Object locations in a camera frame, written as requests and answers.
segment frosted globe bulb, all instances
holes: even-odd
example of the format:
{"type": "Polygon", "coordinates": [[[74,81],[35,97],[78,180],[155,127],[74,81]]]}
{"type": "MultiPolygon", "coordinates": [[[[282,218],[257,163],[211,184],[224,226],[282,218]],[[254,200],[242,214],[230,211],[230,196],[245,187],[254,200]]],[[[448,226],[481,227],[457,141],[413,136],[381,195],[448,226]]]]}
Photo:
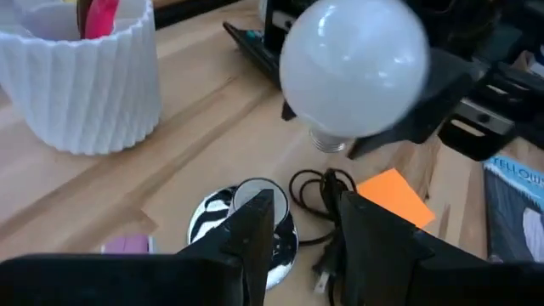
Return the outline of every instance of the frosted globe bulb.
{"type": "Polygon", "coordinates": [[[390,128],[417,102],[429,49],[399,0],[320,0],[295,21],[280,57],[283,94],[323,151],[390,128]]]}

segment pink eraser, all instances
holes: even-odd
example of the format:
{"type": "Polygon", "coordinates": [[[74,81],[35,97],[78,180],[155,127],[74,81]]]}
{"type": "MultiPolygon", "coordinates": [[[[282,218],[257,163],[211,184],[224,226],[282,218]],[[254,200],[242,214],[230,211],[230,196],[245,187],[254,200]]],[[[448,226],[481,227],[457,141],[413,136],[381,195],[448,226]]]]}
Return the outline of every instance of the pink eraser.
{"type": "Polygon", "coordinates": [[[108,36],[113,31],[119,0],[93,0],[87,13],[85,38],[108,36]]]}
{"type": "Polygon", "coordinates": [[[153,240],[147,235],[127,235],[117,237],[102,246],[101,252],[107,254],[148,254],[153,253],[153,240]]]}

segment black device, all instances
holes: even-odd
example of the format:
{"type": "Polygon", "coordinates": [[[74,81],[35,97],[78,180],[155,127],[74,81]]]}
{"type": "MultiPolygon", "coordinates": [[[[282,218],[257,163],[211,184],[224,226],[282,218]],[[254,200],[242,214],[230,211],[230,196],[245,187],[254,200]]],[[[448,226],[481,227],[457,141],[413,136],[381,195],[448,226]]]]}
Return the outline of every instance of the black device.
{"type": "MultiPolygon", "coordinates": [[[[225,30],[279,88],[281,47],[315,0],[269,0],[264,31],[225,30]]],[[[521,136],[544,148],[544,80],[511,64],[544,43],[542,0],[405,0],[432,47],[428,84],[416,106],[389,130],[356,139],[351,159],[400,140],[425,142],[435,130],[451,148],[482,161],[521,136]]],[[[281,116],[296,115],[288,101],[281,116]]]]}
{"type": "MultiPolygon", "coordinates": [[[[534,305],[544,265],[493,264],[351,191],[338,198],[344,305],[534,305]]],[[[263,305],[273,242],[263,190],[174,255],[31,255],[0,264],[2,305],[263,305]]]]}

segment orange paper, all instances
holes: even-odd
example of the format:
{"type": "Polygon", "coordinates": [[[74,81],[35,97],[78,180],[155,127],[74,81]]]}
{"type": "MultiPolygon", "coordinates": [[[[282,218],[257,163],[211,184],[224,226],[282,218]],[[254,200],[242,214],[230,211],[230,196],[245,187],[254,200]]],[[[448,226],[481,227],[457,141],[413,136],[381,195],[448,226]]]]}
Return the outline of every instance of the orange paper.
{"type": "Polygon", "coordinates": [[[434,220],[434,213],[396,169],[390,169],[359,184],[357,192],[418,228],[434,220]]]}

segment black and white object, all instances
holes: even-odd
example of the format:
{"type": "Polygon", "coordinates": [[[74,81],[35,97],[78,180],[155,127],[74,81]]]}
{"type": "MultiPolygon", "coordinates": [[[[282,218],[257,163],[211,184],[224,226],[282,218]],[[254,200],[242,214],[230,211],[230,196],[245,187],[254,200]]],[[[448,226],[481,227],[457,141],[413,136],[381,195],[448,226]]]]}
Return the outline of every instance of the black and white object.
{"type": "Polygon", "coordinates": [[[250,178],[241,182],[229,207],[229,216],[265,189],[274,191],[274,226],[278,226],[289,213],[289,202],[281,187],[267,178],[250,178]]]}
{"type": "MultiPolygon", "coordinates": [[[[238,186],[230,186],[216,190],[202,200],[190,220],[187,232],[188,244],[201,239],[209,230],[220,225],[228,217],[229,209],[234,202],[235,193],[238,189],[238,186]]],[[[284,199],[286,215],[280,223],[275,225],[274,249],[266,280],[267,290],[279,284],[287,276],[294,264],[298,250],[298,233],[292,215],[288,211],[285,194],[284,199]]]]}

